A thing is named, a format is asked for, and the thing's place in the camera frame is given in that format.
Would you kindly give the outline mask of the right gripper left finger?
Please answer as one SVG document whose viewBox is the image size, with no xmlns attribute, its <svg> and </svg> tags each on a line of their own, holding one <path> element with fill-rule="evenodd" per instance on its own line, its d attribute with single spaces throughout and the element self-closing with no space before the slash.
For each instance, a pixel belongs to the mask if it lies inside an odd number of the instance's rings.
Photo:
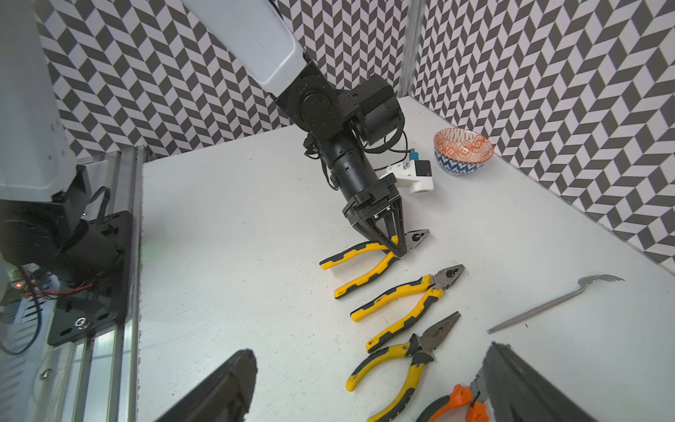
<svg viewBox="0 0 675 422">
<path fill-rule="evenodd" d="M 158 421 L 244 421 L 251 408 L 258 366 L 251 349 L 235 352 Z"/>
</svg>

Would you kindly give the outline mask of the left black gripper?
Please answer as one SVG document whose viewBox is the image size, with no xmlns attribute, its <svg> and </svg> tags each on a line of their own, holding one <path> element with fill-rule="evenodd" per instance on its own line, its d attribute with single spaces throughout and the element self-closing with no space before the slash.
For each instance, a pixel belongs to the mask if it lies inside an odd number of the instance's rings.
<svg viewBox="0 0 675 422">
<path fill-rule="evenodd" d="M 342 212 L 362 236 L 390 248 L 402 258 L 407 253 L 403 202 L 394 174 L 386 174 L 374 184 L 355 193 Z"/>
</svg>

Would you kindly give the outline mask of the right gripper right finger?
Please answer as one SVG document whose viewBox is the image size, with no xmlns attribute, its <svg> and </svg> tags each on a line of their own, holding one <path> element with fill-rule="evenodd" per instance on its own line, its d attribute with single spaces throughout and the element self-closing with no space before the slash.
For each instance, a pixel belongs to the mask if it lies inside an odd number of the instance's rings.
<svg viewBox="0 0 675 422">
<path fill-rule="evenodd" d="M 483 360 L 482 397 L 497 421 L 594 420 L 505 344 L 492 343 Z"/>
</svg>

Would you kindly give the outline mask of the orange long nose pliers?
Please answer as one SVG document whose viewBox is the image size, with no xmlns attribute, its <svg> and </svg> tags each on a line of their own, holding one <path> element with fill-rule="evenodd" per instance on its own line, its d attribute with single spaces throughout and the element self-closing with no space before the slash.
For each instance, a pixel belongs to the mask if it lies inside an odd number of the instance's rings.
<svg viewBox="0 0 675 422">
<path fill-rule="evenodd" d="M 484 369 L 480 369 L 469 386 L 455 385 L 449 395 L 444 395 L 425 408 L 416 422 L 434 422 L 440 416 L 455 408 L 467 406 L 466 422 L 488 422 L 489 413 L 485 402 L 490 398 L 484 378 Z"/>
</svg>

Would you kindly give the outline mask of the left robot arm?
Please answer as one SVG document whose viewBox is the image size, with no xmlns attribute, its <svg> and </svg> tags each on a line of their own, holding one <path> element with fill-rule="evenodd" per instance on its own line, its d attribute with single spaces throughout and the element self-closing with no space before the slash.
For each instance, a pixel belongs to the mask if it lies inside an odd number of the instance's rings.
<svg viewBox="0 0 675 422">
<path fill-rule="evenodd" d="M 187 1 L 274 103 L 307 136 L 305 154 L 320 161 L 329 187 L 346 199 L 343 214 L 371 242 L 407 253 L 404 212 L 393 175 L 368 160 L 393 148 L 405 118 L 393 87 L 373 76 L 351 91 L 323 75 L 269 1 Z"/>
</svg>

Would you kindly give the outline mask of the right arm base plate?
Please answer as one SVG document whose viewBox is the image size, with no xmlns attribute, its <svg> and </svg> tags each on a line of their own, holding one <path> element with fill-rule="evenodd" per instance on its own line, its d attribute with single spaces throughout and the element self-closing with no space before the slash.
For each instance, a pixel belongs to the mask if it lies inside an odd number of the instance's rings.
<svg viewBox="0 0 675 422">
<path fill-rule="evenodd" d="M 75 286 L 56 300 L 47 344 L 75 342 L 126 321 L 133 221 L 122 211 L 100 224 L 79 223 L 56 273 Z"/>
</svg>

